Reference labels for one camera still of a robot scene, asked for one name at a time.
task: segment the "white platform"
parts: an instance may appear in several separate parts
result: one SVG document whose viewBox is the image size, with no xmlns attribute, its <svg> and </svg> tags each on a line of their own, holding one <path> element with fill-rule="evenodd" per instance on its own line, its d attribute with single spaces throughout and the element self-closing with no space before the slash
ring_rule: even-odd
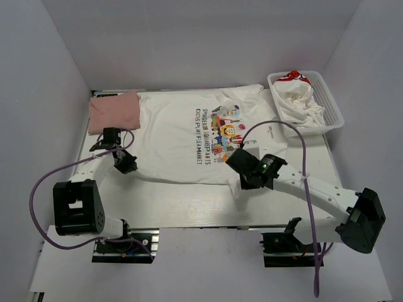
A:
<svg viewBox="0 0 403 302">
<path fill-rule="evenodd" d="M 261 94 L 274 107 L 270 91 Z M 88 150 L 96 138 L 86 136 L 81 159 L 89 157 Z M 307 171 L 339 185 L 324 137 L 310 137 L 307 144 Z M 302 149 L 289 147 L 286 160 L 296 168 L 301 167 Z M 234 202 L 228 186 L 145 182 L 115 169 L 104 179 L 99 191 L 105 212 L 126 219 L 132 228 L 275 226 L 286 225 L 293 217 L 309 218 L 305 201 L 269 189 L 244 191 Z M 318 218 L 328 216 L 318 208 L 314 211 Z"/>
<path fill-rule="evenodd" d="M 73 245 L 86 237 L 50 238 Z M 260 234 L 230 229 L 162 229 L 150 264 L 92 263 L 93 244 L 58 250 L 45 244 L 30 291 L 43 302 L 377 302 L 390 300 L 376 252 L 336 244 L 314 298 L 312 267 L 264 268 Z"/>
<path fill-rule="evenodd" d="M 263 91 L 268 101 L 270 92 Z M 81 158 L 96 136 L 86 136 Z M 339 185 L 322 136 L 308 139 L 311 175 Z M 289 147 L 287 161 L 300 167 L 302 150 Z M 233 201 L 227 186 L 144 182 L 111 171 L 100 187 L 105 211 L 132 228 L 285 225 L 307 205 L 270 190 L 249 191 Z M 318 218 L 328 216 L 315 209 Z M 85 237 L 58 237 L 72 245 Z M 321 296 L 314 298 L 311 267 L 265 269 L 260 234 L 229 229 L 162 229 L 153 264 L 92 263 L 93 244 L 57 250 L 45 243 L 31 285 L 50 301 L 362 301 L 391 299 L 378 257 L 336 244 L 321 269 Z"/>
</svg>

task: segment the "white enclosure wall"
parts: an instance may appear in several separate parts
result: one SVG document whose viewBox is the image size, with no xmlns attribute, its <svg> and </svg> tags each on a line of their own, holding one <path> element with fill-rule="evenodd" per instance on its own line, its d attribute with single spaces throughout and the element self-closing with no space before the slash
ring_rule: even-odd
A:
<svg viewBox="0 0 403 302">
<path fill-rule="evenodd" d="M 347 187 L 376 190 L 386 213 L 377 252 L 403 301 L 403 2 L 363 1 L 323 72 L 346 124 L 330 136 Z"/>
<path fill-rule="evenodd" d="M 0 1 L 1 301 L 24 301 L 40 251 L 28 197 L 44 173 L 77 158 L 89 89 L 40 0 Z M 36 211 L 52 222 L 52 187 Z"/>
<path fill-rule="evenodd" d="M 262 83 L 322 71 L 360 0 L 43 0 L 91 90 Z"/>
</svg>

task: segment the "pink cloth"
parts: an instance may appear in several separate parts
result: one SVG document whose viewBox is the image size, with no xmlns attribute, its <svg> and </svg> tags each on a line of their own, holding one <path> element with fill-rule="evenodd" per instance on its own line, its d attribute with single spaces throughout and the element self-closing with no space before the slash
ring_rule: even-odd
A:
<svg viewBox="0 0 403 302">
<path fill-rule="evenodd" d="M 140 128 L 139 95 L 135 91 L 118 96 L 91 98 L 89 102 L 89 134 L 101 134 L 103 128 L 126 130 Z"/>
</svg>

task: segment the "white laundry basket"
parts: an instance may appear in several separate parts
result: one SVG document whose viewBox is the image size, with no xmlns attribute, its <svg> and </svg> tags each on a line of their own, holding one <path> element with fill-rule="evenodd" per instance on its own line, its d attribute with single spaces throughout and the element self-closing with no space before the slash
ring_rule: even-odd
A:
<svg viewBox="0 0 403 302">
<path fill-rule="evenodd" d="M 312 88 L 314 88 L 314 99 L 315 102 L 325 108 L 325 111 L 323 112 L 323 118 L 325 120 L 326 126 L 323 127 L 310 127 L 310 128 L 298 128 L 299 132 L 303 136 L 307 135 L 315 135 L 315 134 L 323 134 L 328 132 L 329 130 L 335 129 L 335 128 L 341 128 L 344 125 L 344 119 L 341 116 L 340 110 L 334 101 L 332 94 L 329 91 L 329 88 L 327 88 L 327 85 L 321 76 L 320 73 L 316 71 L 299 71 L 303 76 L 308 78 L 310 83 L 312 84 Z M 280 117 L 280 121 L 284 121 L 283 118 L 283 113 L 281 111 L 280 105 L 278 104 L 278 95 L 277 93 L 274 93 L 274 88 L 273 88 L 273 83 L 288 74 L 289 72 L 278 72 L 275 74 L 269 74 L 267 77 L 267 80 L 269 82 L 269 87 L 271 94 L 273 95 L 273 100 L 275 102 L 275 106 L 277 109 L 278 116 Z M 287 137 L 295 137 L 297 134 L 287 127 L 286 125 L 283 125 L 283 131 L 285 136 Z"/>
</svg>

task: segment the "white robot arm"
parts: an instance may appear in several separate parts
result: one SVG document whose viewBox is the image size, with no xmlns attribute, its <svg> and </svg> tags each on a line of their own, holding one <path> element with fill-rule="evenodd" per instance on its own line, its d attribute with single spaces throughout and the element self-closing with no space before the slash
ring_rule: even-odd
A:
<svg viewBox="0 0 403 302">
<path fill-rule="evenodd" d="M 119 129 L 106 128 L 103 135 L 102 141 L 90 151 L 120 146 Z M 242 189 L 268 187 L 306 200 L 303 178 L 298 170 L 274 155 L 266 154 L 259 160 L 251 154 L 252 149 L 238 148 L 226 161 L 239 173 Z M 100 158 L 95 155 L 94 160 L 84 164 L 67 182 L 58 182 L 54 186 L 57 233 L 125 238 L 128 224 L 123 219 L 105 215 L 98 186 L 112 167 L 124 174 L 136 170 L 135 159 L 126 150 Z M 318 242 L 343 242 L 358 252 L 370 253 L 385 222 L 376 192 L 364 189 L 357 193 L 314 177 L 309 177 L 308 182 L 312 204 L 330 214 L 329 218 L 315 220 Z M 287 226 L 287 236 L 304 245 L 312 243 L 310 221 L 293 218 Z"/>
<path fill-rule="evenodd" d="M 103 139 L 90 151 L 120 147 L 120 130 L 105 128 Z M 59 235 L 92 234 L 105 238 L 125 238 L 125 220 L 105 215 L 98 186 L 115 167 L 127 174 L 137 169 L 136 157 L 119 150 L 86 162 L 67 182 L 58 182 L 53 189 L 55 227 Z"/>
<path fill-rule="evenodd" d="M 242 189 L 268 187 L 306 200 L 304 178 L 296 168 L 277 156 L 266 154 L 261 160 L 247 150 L 238 148 L 226 163 L 240 175 Z M 343 242 L 361 253 L 370 253 L 385 223 L 385 213 L 378 194 L 365 188 L 362 193 L 333 186 L 320 179 L 308 179 L 313 205 L 331 216 L 315 220 L 318 242 Z M 287 226 L 287 235 L 300 243 L 312 243 L 309 220 L 293 218 Z"/>
</svg>

